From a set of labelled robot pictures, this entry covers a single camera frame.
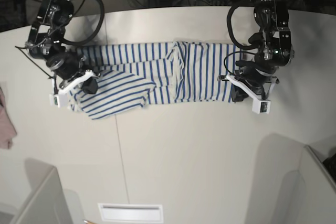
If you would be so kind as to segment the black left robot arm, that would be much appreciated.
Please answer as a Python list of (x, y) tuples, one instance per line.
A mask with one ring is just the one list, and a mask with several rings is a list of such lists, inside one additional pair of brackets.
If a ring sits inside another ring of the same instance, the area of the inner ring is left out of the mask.
[[(232, 15), (237, 8), (247, 4), (254, 6), (254, 19), (259, 31), (249, 38), (247, 45), (243, 45), (234, 36)], [(288, 65), (294, 57), (287, 1), (241, 0), (234, 3), (227, 14), (227, 27), (230, 39), (236, 47), (246, 52), (257, 50), (252, 61), (240, 60), (236, 63), (242, 71), (235, 75), (235, 79), (262, 99), (266, 99), (264, 84), (279, 67)]]

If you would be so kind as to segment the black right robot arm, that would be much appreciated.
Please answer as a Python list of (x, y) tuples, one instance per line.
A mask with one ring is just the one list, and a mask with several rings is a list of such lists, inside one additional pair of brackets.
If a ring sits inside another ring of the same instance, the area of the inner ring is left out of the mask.
[(64, 38), (66, 26), (75, 15), (71, 0), (42, 0), (40, 9), (33, 22), (28, 40), (20, 50), (27, 50), (33, 59), (40, 59), (54, 74), (51, 79), (62, 79), (54, 86), (54, 94), (68, 93), (79, 87), (85, 94), (95, 94), (98, 90), (97, 78), (100, 76), (85, 56), (68, 51), (66, 46), (83, 46), (91, 42), (103, 24), (105, 8), (102, 0), (95, 0), (100, 7), (98, 24), (92, 34), (82, 41)]

